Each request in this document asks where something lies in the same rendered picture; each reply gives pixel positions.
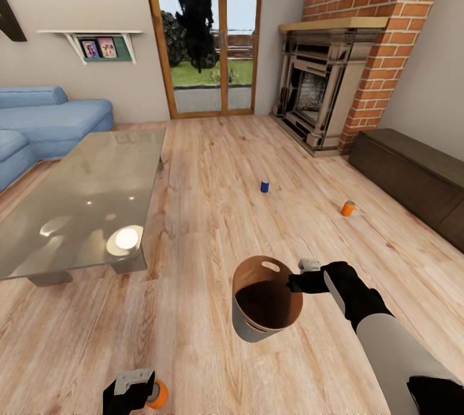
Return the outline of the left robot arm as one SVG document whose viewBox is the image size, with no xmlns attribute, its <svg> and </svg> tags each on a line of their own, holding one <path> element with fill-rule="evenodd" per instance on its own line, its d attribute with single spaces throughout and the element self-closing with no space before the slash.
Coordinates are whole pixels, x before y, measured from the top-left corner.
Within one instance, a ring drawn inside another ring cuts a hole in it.
<svg viewBox="0 0 464 415">
<path fill-rule="evenodd" d="M 143 409 L 153 393 L 155 372 L 150 367 L 122 371 L 104 391 L 103 415 L 129 415 Z"/>
</svg>

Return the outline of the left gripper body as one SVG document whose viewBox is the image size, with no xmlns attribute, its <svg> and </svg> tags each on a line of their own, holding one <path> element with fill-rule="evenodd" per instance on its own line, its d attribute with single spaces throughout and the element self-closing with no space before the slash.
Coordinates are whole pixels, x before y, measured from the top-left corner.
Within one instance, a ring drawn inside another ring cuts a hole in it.
<svg viewBox="0 0 464 415">
<path fill-rule="evenodd" d="M 103 395 L 103 412 L 114 407 L 129 415 L 132 410 L 143 409 L 147 401 L 146 381 L 130 383 L 123 395 L 114 395 L 114 388 L 107 388 Z"/>
</svg>

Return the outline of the trash can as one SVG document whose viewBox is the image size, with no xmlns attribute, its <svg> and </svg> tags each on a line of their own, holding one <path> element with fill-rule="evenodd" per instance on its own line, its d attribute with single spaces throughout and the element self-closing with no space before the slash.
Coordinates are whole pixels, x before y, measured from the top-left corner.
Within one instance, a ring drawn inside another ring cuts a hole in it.
<svg viewBox="0 0 464 415">
<path fill-rule="evenodd" d="M 276 264 L 280 271 L 263 266 Z M 270 256 L 245 259 L 232 282 L 232 324 L 244 342 L 256 343 L 294 325 L 303 309 L 303 293 L 288 286 L 292 270 Z"/>
</svg>

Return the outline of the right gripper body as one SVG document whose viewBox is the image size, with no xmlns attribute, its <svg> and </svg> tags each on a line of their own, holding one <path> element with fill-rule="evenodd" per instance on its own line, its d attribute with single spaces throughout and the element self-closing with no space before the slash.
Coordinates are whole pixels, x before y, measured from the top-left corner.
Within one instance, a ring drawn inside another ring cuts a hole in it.
<svg viewBox="0 0 464 415">
<path fill-rule="evenodd" d="M 293 293 L 317 294 L 319 291 L 312 284 L 312 275 L 312 271 L 301 275 L 291 274 L 287 284 Z"/>
</svg>

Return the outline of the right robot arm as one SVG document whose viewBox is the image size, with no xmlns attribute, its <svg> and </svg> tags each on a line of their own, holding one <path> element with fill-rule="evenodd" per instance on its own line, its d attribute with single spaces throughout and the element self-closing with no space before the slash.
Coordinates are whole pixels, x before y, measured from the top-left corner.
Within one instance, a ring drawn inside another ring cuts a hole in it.
<svg viewBox="0 0 464 415">
<path fill-rule="evenodd" d="M 413 337 L 347 262 L 301 258 L 293 293 L 331 293 L 360 340 L 391 415 L 464 415 L 464 383 Z"/>
</svg>

